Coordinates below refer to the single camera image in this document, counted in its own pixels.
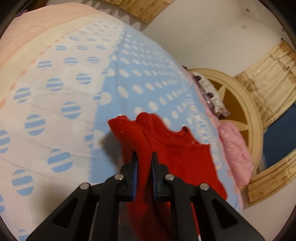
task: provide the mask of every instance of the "pink pillow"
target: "pink pillow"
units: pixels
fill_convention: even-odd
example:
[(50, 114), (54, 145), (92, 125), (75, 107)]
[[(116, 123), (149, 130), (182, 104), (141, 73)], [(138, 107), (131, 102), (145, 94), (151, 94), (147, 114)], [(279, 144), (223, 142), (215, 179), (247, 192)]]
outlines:
[(218, 130), (237, 185), (247, 185), (252, 177), (254, 164), (244, 138), (237, 127), (230, 122), (225, 122)]

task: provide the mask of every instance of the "metal pin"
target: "metal pin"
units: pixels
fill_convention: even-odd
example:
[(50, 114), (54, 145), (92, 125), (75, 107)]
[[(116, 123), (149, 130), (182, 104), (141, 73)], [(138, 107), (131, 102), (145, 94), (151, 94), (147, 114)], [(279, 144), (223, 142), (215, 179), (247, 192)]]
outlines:
[(80, 189), (87, 190), (88, 188), (89, 188), (89, 184), (88, 183), (82, 183), (82, 184), (80, 184)]
[(122, 179), (124, 178), (124, 175), (122, 175), (121, 173), (118, 173), (118, 174), (116, 174), (116, 175), (114, 176), (114, 178), (115, 178), (116, 180), (122, 180)]
[(172, 181), (174, 180), (175, 176), (173, 174), (167, 174), (165, 175), (165, 179), (168, 180), (168, 181)]
[(210, 186), (207, 183), (202, 183), (202, 184), (200, 184), (200, 188), (202, 190), (206, 191), (206, 190), (208, 190), (210, 188)]

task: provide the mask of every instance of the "round headboard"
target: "round headboard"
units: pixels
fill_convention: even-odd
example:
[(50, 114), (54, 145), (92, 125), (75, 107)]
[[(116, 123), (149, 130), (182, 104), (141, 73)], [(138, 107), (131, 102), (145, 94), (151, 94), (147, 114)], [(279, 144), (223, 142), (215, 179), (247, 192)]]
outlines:
[(263, 129), (258, 108), (245, 89), (235, 78), (213, 69), (190, 69), (208, 78), (218, 90), (225, 107), (231, 114), (220, 120), (233, 123), (242, 134), (254, 162), (254, 172), (261, 159), (263, 149)]

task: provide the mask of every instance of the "red cloth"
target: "red cloth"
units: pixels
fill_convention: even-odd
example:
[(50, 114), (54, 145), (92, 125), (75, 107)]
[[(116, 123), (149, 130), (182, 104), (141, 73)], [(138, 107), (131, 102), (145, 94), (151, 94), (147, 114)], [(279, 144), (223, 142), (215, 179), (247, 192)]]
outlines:
[(141, 241), (171, 240), (170, 208), (168, 203), (153, 202), (151, 155), (157, 152), (158, 161), (167, 165), (170, 173), (184, 182), (199, 185), (208, 183), (220, 196), (227, 198), (217, 179), (209, 145), (199, 144), (187, 127), (179, 132), (168, 130), (155, 114), (141, 113), (135, 121), (119, 116), (108, 124), (123, 147), (124, 163), (133, 151), (138, 156), (138, 186), (134, 202), (127, 203), (133, 228)]

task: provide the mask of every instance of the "blue and white bedding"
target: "blue and white bedding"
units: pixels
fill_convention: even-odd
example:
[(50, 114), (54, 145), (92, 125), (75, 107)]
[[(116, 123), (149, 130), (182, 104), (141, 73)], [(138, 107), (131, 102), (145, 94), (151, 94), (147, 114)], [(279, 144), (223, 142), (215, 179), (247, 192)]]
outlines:
[[(31, 58), (0, 109), (0, 215), (12, 234), (24, 241), (80, 183), (102, 183), (117, 173), (121, 149), (107, 121), (140, 112), (158, 114), (174, 131), (186, 125), (209, 143), (227, 201), (240, 211), (217, 130), (182, 67), (107, 14), (73, 21), (64, 24), (65, 34), (58, 32), (59, 41), (53, 37), (52, 47)], [(41, 35), (50, 39), (50, 31)], [(41, 35), (30, 40), (32, 51)], [(25, 47), (19, 51), (30, 55)]]

